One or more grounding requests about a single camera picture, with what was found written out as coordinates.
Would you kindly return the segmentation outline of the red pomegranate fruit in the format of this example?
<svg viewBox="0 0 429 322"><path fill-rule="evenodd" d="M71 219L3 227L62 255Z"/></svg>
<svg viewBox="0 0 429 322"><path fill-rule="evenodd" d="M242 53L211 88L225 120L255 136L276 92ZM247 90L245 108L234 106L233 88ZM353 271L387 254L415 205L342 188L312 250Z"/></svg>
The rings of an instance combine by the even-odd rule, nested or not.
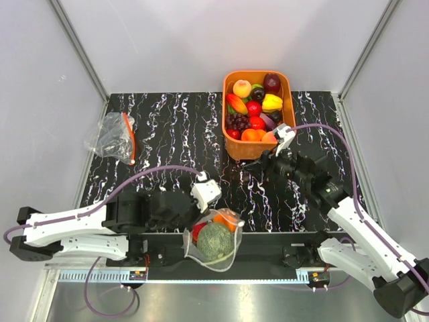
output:
<svg viewBox="0 0 429 322"><path fill-rule="evenodd" d="M192 228L192 239L193 239L194 241L197 241L197 240L198 240L198 235L199 235L200 231L201 231L201 230L202 230L202 228L204 228L206 225L207 225L207 223L206 223L206 222L204 222L204 223L199 223L199 224L196 224L196 225L194 225L194 226L193 226L193 228Z"/></svg>

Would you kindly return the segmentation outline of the orange bell pepper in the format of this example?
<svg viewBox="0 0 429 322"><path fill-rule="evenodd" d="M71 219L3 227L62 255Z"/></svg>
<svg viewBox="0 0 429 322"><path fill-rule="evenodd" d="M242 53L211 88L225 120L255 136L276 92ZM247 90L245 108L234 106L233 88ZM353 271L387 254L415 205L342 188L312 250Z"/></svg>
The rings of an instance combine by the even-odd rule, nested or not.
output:
<svg viewBox="0 0 429 322"><path fill-rule="evenodd" d="M238 226L238 220L234 216L230 215L215 215L212 219L213 223L220 223L229 228L232 233L235 233Z"/></svg>

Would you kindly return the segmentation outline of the polka dot zip bag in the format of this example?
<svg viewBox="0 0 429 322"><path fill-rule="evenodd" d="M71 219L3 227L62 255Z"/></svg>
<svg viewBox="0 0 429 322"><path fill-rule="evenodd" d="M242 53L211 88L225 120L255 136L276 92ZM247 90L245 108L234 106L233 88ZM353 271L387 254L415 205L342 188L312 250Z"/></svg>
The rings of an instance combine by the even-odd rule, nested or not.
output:
<svg viewBox="0 0 429 322"><path fill-rule="evenodd" d="M243 228L244 220L231 209L211 209L182 234L184 257L213 272L226 272L235 261Z"/></svg>

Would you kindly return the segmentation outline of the green netted melon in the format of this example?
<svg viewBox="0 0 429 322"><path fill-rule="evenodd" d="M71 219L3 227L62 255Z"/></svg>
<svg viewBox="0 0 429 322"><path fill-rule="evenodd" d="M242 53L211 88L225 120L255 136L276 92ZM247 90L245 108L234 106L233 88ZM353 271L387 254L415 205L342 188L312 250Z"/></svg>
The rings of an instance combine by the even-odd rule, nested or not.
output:
<svg viewBox="0 0 429 322"><path fill-rule="evenodd" d="M197 249L209 261L225 257L234 248L234 235L223 224L208 223L198 235Z"/></svg>

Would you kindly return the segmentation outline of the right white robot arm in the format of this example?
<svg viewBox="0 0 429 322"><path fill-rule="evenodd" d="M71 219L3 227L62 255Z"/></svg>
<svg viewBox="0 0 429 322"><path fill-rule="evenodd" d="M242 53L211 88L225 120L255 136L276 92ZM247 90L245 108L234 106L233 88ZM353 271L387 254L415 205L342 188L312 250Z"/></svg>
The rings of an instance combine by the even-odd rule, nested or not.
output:
<svg viewBox="0 0 429 322"><path fill-rule="evenodd" d="M368 215L342 182L326 170L324 158L315 160L287 150L265 151L244 169L257 178L294 182L309 204L334 221L363 251L344 246L319 231L304 244L304 259L313 266L335 266L366 286L379 306L401 319L428 296L428 259L417 259L396 243Z"/></svg>

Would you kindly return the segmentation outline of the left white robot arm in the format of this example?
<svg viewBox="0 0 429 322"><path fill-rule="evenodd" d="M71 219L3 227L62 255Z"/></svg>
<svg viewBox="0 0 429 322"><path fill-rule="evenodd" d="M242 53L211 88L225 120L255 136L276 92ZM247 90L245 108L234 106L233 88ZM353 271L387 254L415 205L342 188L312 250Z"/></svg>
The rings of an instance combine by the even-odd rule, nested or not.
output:
<svg viewBox="0 0 429 322"><path fill-rule="evenodd" d="M131 238L149 231L191 227L207 210L197 193L122 192L108 203L60 213L20 209L23 235L12 238L9 250L26 262L45 262L59 256L104 257L140 264L144 248Z"/></svg>

